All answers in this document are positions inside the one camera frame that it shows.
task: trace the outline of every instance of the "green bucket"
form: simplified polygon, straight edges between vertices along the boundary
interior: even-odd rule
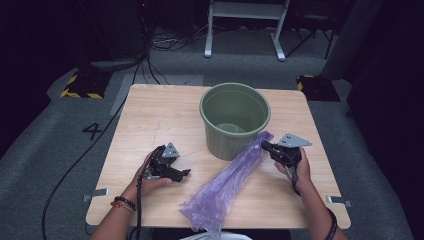
[[[233,160],[266,127],[271,109],[252,87],[223,83],[210,88],[200,100],[209,151],[222,160]]]

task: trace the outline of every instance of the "office chair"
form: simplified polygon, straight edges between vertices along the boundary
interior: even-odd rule
[[[335,31],[341,28],[344,15],[347,15],[352,7],[353,0],[345,0],[341,5],[335,7],[329,2],[320,0],[297,0],[294,1],[289,11],[291,14],[289,17],[290,26],[294,28],[298,34],[301,42],[296,45],[287,55],[289,57],[294,51],[296,51],[303,43],[306,42],[310,37],[315,37],[317,31],[322,31],[324,36],[328,40],[327,51],[325,53],[325,60],[327,60],[328,53],[330,52],[331,43]],[[299,34],[300,29],[306,29],[311,33],[302,39]],[[326,32],[331,31],[330,38],[328,38]]]

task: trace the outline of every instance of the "plastic bag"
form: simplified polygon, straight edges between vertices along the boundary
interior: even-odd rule
[[[213,240],[221,239],[221,229],[231,204],[243,183],[258,168],[268,153],[261,148],[263,140],[274,136],[263,131],[212,181],[199,187],[182,204],[180,212],[193,231],[206,230]]]

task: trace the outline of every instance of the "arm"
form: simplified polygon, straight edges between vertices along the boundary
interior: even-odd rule
[[[121,196],[130,200],[133,203],[137,202],[137,178],[141,172],[141,168],[135,174],[131,183],[122,192]],[[154,189],[165,186],[172,182],[169,178],[158,178],[154,180],[143,179],[143,196],[150,193]],[[123,208],[112,207],[105,218],[100,222],[94,233],[91,235],[91,240],[96,239],[126,239],[126,234],[130,224],[132,213]]]
[[[331,216],[312,183],[309,161],[306,157],[306,153],[302,148],[300,151],[302,153],[302,160],[297,167],[297,175],[299,176],[299,179],[296,183],[296,188],[302,196],[311,239],[325,239],[331,229]],[[286,169],[281,163],[275,162],[275,166],[278,171],[287,175]],[[347,239],[347,237],[343,231],[337,227],[337,231],[333,239]]]

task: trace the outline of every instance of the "wooden tabletop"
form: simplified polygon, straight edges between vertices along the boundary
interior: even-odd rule
[[[96,189],[109,189],[94,197],[86,221],[98,225],[110,209],[109,203],[122,193],[144,158],[159,145],[172,142],[180,157],[172,164],[191,169],[181,183],[172,183],[143,197],[142,225],[146,227],[189,227],[179,212],[192,193],[213,179],[229,164],[207,149],[200,98],[209,87],[136,84],[130,89]],[[312,181],[321,198],[341,196],[325,154],[305,96],[300,91],[259,89],[271,107],[264,130],[276,143],[286,132],[313,142],[305,147]],[[326,202],[342,229],[350,226],[346,208]],[[136,225],[133,214],[132,225]],[[224,228],[307,228],[300,197],[293,193],[287,177],[268,157],[237,194]]]

